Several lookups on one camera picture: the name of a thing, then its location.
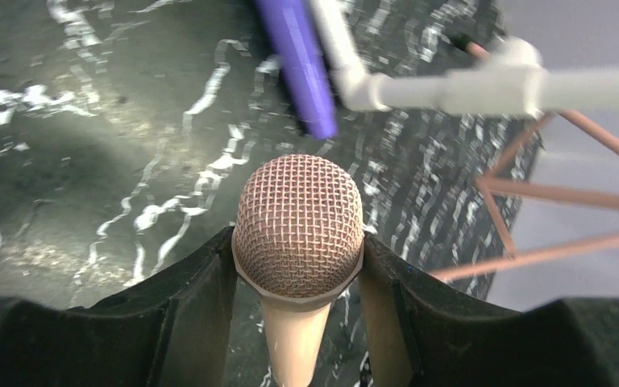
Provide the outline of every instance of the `metal frame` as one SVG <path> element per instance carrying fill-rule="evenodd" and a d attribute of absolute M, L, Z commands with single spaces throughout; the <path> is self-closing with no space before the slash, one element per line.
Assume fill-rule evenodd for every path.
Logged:
<path fill-rule="evenodd" d="M 477 44 L 469 44 L 467 52 L 478 59 L 483 59 L 488 55 L 488 52 Z M 619 139 L 608 133 L 603 127 L 575 110 L 564 110 L 558 112 L 558 114 L 619 155 Z M 518 150 L 530 141 L 534 135 L 544 128 L 555 116 L 556 113 L 546 113 L 538 121 L 528 125 L 504 150 L 499 160 L 483 175 L 476 178 L 476 188 L 483 195 L 490 217 L 504 244 L 506 254 L 487 259 L 484 262 L 474 265 L 438 270 L 432 272 L 431 275 L 444 281 L 452 281 L 472 275 L 485 274 L 527 264 L 535 264 L 546 260 L 574 256 L 585 252 L 619 247 L 619 233 L 582 239 L 529 252 L 519 252 L 516 244 L 511 238 L 509 228 L 506 226 L 506 221 L 502 217 L 493 195 L 537 198 L 552 202 L 599 206 L 612 210 L 619 210 L 619 195 L 617 194 L 553 185 L 530 184 L 496 177 L 500 171 L 506 168 L 511 160 L 516 158 Z"/>

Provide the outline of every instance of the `purple marker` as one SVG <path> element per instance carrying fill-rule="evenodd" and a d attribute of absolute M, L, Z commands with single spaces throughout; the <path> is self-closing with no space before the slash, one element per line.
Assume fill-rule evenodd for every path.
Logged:
<path fill-rule="evenodd" d="M 304 0 L 256 1 L 300 120 L 315 139 L 333 137 L 335 105 Z"/>

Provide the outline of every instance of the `rose gold microphone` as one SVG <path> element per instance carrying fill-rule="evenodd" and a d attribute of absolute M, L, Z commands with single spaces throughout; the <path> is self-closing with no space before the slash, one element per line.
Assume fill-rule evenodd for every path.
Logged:
<path fill-rule="evenodd" d="M 321 157 L 269 161 L 243 188 L 231 247 L 236 271 L 260 296 L 276 383 L 307 387 L 330 304 L 362 268 L 357 185 Z"/>

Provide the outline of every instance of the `marble table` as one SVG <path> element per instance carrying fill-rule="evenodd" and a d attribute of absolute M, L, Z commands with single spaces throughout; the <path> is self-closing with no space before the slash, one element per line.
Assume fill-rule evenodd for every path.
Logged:
<path fill-rule="evenodd" d="M 447 35 L 501 33 L 489 0 L 342 0 L 374 71 L 439 74 Z M 361 189 L 365 229 L 424 270 L 501 253 L 472 178 L 522 128 L 428 110 L 356 114 L 303 135 L 250 0 L 0 0 L 0 295 L 91 306 L 235 220 L 243 183 L 288 153 Z M 507 173 L 526 178 L 535 146 Z M 498 204 L 509 219 L 519 202 Z M 491 277 L 450 283 L 484 298 Z M 226 386 L 273 385 L 259 303 L 239 286 Z M 330 315 L 315 384 L 359 385 L 359 294 Z"/>

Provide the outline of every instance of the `microphone grille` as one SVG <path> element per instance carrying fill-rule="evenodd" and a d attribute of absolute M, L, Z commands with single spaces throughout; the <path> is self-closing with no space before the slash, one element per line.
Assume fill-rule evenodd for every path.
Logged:
<path fill-rule="evenodd" d="M 243 188 L 237 259 L 268 292 L 318 296 L 355 270 L 362 224 L 362 201 L 347 172 L 317 156 L 282 156 L 257 169 Z"/>

